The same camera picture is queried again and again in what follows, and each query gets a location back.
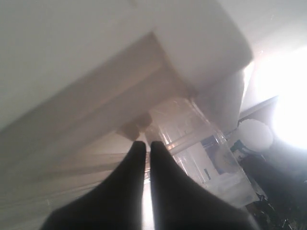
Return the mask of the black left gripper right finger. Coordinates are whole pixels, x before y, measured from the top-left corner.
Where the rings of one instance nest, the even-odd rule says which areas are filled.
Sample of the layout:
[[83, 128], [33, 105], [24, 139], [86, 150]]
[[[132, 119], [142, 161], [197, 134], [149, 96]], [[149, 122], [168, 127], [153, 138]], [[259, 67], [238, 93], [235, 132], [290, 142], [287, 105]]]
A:
[[160, 141], [151, 143], [150, 167], [155, 229], [258, 229], [248, 212], [219, 199], [187, 176]]

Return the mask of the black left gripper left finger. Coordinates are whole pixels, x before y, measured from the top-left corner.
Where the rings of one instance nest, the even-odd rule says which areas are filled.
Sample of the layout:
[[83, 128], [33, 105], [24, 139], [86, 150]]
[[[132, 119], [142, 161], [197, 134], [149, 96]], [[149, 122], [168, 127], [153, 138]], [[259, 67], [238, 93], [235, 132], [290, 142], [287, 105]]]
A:
[[97, 187], [53, 211], [43, 230], [140, 230], [146, 145], [133, 142], [119, 166]]

